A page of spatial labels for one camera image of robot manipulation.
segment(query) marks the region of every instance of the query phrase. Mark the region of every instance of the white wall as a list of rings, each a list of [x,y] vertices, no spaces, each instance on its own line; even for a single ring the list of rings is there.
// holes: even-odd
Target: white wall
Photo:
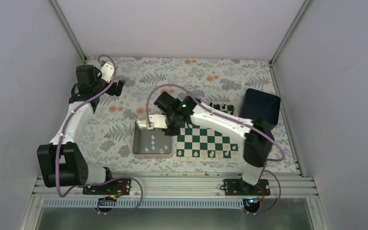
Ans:
[[[19,227],[79,63],[47,0],[0,0],[0,229]]]
[[[275,71],[332,229],[368,229],[368,1],[313,1]]]
[[[304,0],[57,0],[85,55],[269,60]]]

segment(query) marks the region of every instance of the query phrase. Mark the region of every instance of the plastic container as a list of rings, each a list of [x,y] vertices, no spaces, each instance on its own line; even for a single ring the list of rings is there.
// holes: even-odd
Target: plastic container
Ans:
[[[255,89],[246,90],[239,117],[256,120],[262,117],[272,130],[278,124],[280,97]]]

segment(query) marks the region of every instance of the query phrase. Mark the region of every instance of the chessboard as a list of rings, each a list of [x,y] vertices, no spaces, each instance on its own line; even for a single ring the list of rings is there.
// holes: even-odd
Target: chessboard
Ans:
[[[210,103],[209,105],[231,115],[238,114],[231,104]],[[180,135],[175,138],[174,148],[173,157],[179,161],[240,161],[240,147],[237,142],[203,126],[182,124]]]

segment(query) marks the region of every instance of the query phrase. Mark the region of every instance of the leaf pattern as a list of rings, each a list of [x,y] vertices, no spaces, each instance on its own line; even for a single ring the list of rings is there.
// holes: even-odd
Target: leaf pattern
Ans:
[[[238,59],[188,59],[114,57],[119,66],[117,79],[125,80],[120,97],[107,94],[100,97],[95,114],[89,120],[78,143],[89,164],[100,164],[119,172],[235,172],[243,171],[243,162],[202,162],[170,159],[136,159],[132,154],[133,126],[138,118],[145,117],[147,97],[156,86],[174,83],[185,87],[203,102],[225,102],[240,108],[244,92],[248,88],[274,93],[275,89],[264,60]],[[87,64],[100,68],[96,58],[88,58]],[[179,89],[166,87],[174,97],[186,95]],[[152,103],[160,92],[152,96],[150,114],[161,114]],[[286,151],[282,162],[268,162],[266,168],[273,172],[296,171],[282,116],[272,130],[277,143]],[[273,148],[269,158],[281,157]]]

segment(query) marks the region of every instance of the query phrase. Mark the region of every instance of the mounting plate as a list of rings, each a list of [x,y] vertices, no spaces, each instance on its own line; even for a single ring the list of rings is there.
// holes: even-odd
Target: mounting plate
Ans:
[[[261,196],[262,191],[258,187],[263,189],[265,196],[270,195],[269,181],[266,179],[260,179],[255,186],[250,185],[251,188],[254,188],[251,189],[250,193],[247,193],[243,190],[243,183],[244,182],[242,181],[242,179],[225,179],[223,180],[223,185],[221,186],[221,188],[223,188],[223,190],[225,191],[226,196]]]
[[[122,178],[115,181],[112,181],[111,183],[104,184],[101,186],[91,186],[90,188],[84,187],[82,194],[84,195],[117,195],[118,193],[121,193],[121,187],[116,186],[118,184],[122,184],[125,187],[125,191],[122,195],[126,196],[129,195],[130,192],[130,186],[131,186],[131,180]]]

